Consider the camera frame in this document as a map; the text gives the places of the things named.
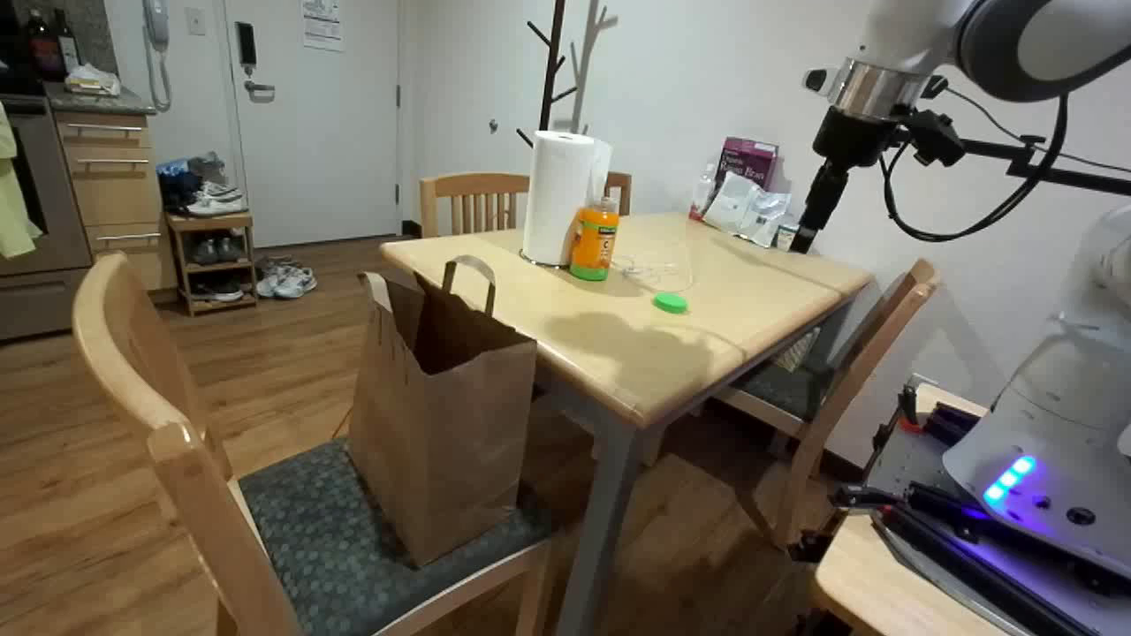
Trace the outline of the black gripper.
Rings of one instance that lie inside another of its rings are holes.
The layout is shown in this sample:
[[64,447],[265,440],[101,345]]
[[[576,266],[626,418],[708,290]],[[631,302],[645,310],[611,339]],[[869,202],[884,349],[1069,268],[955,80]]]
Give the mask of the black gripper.
[[896,129],[891,122],[856,122],[825,111],[811,151],[838,165],[874,165],[895,138]]

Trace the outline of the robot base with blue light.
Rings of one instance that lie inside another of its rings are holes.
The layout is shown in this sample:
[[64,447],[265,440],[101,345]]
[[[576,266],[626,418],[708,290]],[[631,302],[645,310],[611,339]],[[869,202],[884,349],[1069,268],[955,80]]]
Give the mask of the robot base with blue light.
[[1063,309],[943,471],[996,524],[1131,577],[1131,210],[1083,233]]

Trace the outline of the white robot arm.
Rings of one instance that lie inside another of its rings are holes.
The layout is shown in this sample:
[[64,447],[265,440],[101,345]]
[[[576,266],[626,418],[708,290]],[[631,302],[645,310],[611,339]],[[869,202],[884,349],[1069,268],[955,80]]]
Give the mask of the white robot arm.
[[811,151],[874,165],[940,66],[1002,101],[1083,90],[1131,59],[1131,0],[874,0],[863,43],[818,84]]

